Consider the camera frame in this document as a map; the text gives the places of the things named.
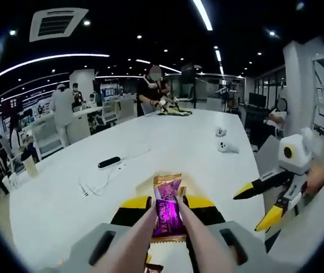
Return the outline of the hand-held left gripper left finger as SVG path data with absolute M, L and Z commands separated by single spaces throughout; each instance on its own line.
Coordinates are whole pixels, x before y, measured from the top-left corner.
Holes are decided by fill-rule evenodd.
M 40 272 L 89 272 L 97 261 L 151 207 L 152 197 L 139 196 L 125 201 L 109 223 L 101 223 L 78 240 L 65 262 Z

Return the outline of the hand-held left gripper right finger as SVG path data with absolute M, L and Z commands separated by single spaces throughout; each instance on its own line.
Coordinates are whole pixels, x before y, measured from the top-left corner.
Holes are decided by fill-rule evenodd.
M 185 195 L 184 204 L 210 230 L 227 252 L 235 272 L 289 272 L 289 264 L 268 255 L 274 241 L 264 242 L 234 221 L 225 221 L 208 198 Z

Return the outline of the person's right hand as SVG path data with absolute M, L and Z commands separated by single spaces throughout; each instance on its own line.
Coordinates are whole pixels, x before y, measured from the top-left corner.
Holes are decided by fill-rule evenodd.
M 307 176 L 305 193 L 315 193 L 324 186 L 324 165 L 313 165 Z

